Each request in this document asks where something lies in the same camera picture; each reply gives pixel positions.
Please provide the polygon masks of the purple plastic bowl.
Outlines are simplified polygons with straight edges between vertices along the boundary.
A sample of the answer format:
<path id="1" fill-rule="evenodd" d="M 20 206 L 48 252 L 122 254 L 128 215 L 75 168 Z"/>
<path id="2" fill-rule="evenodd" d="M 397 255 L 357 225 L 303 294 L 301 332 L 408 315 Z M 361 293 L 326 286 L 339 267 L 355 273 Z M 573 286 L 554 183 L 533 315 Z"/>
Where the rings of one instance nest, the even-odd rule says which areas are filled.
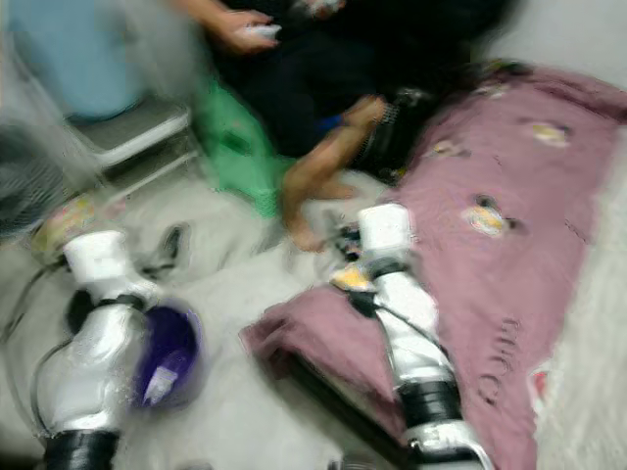
<path id="1" fill-rule="evenodd" d="M 169 299 L 145 313 L 145 350 L 134 376 L 138 408 L 170 408 L 191 403 L 205 385 L 200 314 Z"/>

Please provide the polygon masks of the colourful printed packet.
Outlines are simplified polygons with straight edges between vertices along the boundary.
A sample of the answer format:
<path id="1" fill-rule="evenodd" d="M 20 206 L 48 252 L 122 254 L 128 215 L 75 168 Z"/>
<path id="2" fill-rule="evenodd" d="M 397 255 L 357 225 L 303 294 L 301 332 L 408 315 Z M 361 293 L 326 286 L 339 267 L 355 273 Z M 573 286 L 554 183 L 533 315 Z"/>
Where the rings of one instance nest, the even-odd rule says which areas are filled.
<path id="1" fill-rule="evenodd" d="M 54 257 L 72 238 L 89 232 L 97 224 L 99 215 L 100 206 L 93 197 L 81 194 L 72 198 L 46 216 L 28 239 L 28 247 L 45 259 Z"/>

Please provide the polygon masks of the green plastic stool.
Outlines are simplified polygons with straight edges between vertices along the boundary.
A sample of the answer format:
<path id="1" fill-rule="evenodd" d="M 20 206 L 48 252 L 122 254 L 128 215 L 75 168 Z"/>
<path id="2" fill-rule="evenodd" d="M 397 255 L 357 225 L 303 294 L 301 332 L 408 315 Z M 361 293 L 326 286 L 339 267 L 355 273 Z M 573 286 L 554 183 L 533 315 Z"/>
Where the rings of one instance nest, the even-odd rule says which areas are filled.
<path id="1" fill-rule="evenodd" d="M 263 218 L 279 216 L 279 184 L 295 160 L 274 151 L 254 113 L 214 77 L 202 81 L 193 112 L 202 167 L 220 191 L 238 194 Z"/>

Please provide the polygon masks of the grey white step platform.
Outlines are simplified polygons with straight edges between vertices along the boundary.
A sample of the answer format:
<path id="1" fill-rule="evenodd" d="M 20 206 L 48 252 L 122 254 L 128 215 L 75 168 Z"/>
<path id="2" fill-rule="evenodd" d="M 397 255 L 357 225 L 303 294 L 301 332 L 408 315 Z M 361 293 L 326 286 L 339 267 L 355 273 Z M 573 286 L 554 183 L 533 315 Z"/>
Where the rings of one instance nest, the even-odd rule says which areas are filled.
<path id="1" fill-rule="evenodd" d="M 113 179 L 114 200 L 201 157 L 191 108 L 173 100 L 147 97 L 111 119 L 71 122 L 91 162 Z"/>

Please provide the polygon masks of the black bag with white print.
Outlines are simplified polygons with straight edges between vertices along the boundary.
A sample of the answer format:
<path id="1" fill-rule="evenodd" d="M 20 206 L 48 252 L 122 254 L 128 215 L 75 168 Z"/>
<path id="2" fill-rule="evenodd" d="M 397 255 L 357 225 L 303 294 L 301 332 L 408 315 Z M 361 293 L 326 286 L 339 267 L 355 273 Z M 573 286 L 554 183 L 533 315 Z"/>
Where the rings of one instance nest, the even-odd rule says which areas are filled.
<path id="1" fill-rule="evenodd" d="M 419 88 L 394 88 L 385 95 L 388 106 L 379 125 L 368 135 L 351 164 L 388 185 L 402 178 L 410 152 L 425 123 L 436 113 L 439 99 Z"/>

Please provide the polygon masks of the purple Mickey print blanket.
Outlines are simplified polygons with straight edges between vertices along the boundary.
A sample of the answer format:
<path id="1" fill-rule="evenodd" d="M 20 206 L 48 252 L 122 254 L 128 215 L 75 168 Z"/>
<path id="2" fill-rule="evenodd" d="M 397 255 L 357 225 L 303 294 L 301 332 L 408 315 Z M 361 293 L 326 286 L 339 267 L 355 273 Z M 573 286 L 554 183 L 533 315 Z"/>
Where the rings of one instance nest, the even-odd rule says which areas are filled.
<path id="1" fill-rule="evenodd" d="M 553 356 L 627 126 L 627 90 L 574 72 L 505 66 L 429 126 L 379 205 L 408 208 L 410 272 L 436 305 L 461 413 L 494 470 L 536 470 L 542 367 Z M 407 451 L 402 404 L 367 262 L 265 310 L 242 332 L 267 370 L 299 356 L 370 403 Z"/>

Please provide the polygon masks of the person in black shorts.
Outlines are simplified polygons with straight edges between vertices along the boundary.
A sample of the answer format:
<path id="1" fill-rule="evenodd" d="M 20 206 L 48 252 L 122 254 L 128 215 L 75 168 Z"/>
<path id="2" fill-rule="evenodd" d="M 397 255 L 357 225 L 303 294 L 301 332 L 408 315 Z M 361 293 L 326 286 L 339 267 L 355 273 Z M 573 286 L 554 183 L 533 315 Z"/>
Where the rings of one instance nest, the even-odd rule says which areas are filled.
<path id="1" fill-rule="evenodd" d="M 470 79 L 475 45 L 516 0 L 171 0 L 202 29 L 220 80 L 295 160 L 279 184 L 279 220 L 306 252 L 323 238 L 312 200 L 350 200 L 339 173 L 362 151 L 394 88 L 447 97 Z M 242 34 L 281 25 L 276 41 Z M 342 116 L 321 131 L 319 122 Z"/>

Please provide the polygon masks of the small white handheld device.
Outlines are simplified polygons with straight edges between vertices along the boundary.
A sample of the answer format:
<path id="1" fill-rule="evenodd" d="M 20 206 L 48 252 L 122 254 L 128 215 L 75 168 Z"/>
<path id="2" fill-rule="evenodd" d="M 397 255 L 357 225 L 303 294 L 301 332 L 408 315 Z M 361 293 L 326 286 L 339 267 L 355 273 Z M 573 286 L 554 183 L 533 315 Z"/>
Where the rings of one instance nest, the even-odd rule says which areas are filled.
<path id="1" fill-rule="evenodd" d="M 276 41 L 278 32 L 282 30 L 281 25 L 248 25 L 242 27 L 242 34 L 251 34 L 263 37 L 267 41 Z"/>

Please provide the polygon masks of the white quilted mattress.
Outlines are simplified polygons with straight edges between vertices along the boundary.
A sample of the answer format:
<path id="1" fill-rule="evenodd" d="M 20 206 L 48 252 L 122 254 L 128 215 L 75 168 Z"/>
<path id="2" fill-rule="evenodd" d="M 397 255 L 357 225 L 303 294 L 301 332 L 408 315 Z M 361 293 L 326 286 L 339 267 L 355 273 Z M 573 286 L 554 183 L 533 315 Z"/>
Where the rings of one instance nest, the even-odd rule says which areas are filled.
<path id="1" fill-rule="evenodd" d="M 627 470 L 627 126 L 552 361 L 538 470 Z"/>

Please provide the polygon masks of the black pedestal fan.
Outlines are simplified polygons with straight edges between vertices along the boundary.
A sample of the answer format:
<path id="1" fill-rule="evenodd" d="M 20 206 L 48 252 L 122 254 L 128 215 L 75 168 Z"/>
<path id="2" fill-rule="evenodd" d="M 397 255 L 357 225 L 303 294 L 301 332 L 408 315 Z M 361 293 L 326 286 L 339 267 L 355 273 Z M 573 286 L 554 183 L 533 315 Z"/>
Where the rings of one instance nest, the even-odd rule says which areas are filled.
<path id="1" fill-rule="evenodd" d="M 40 264 L 35 279 L 66 268 L 67 234 L 44 234 L 74 198 L 91 194 L 99 171 L 73 157 L 58 156 L 16 124 L 0 129 L 0 250 L 26 254 Z"/>

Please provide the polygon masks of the dark bed frame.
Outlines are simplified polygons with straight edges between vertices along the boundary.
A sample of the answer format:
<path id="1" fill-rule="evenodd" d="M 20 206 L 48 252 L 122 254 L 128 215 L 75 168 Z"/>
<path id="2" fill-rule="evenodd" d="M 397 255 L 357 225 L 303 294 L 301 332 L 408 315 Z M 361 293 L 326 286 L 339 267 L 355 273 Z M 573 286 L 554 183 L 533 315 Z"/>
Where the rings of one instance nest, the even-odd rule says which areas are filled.
<path id="1" fill-rule="evenodd" d="M 351 434 L 362 439 L 371 450 L 379 453 L 382 460 L 398 467 L 398 470 L 410 470 L 403 445 L 380 422 L 373 419 L 370 403 L 359 399 L 348 385 L 319 372 L 313 363 L 299 356 L 288 361 L 288 376 L 313 401 L 339 417 L 341 424 L 348 427 Z"/>

